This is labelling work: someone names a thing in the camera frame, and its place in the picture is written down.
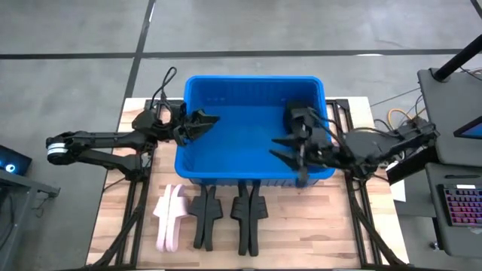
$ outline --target blue basket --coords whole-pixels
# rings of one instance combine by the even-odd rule
[[[269,152],[270,149],[291,151],[271,141],[287,135],[283,112],[290,100],[306,102],[326,117],[323,84],[318,78],[222,75],[190,78],[184,96],[188,114],[202,108],[221,119],[199,139],[177,148],[178,175],[206,185],[237,185],[239,181],[295,185],[297,173]],[[309,169],[308,185],[330,178],[333,173],[334,169]]]

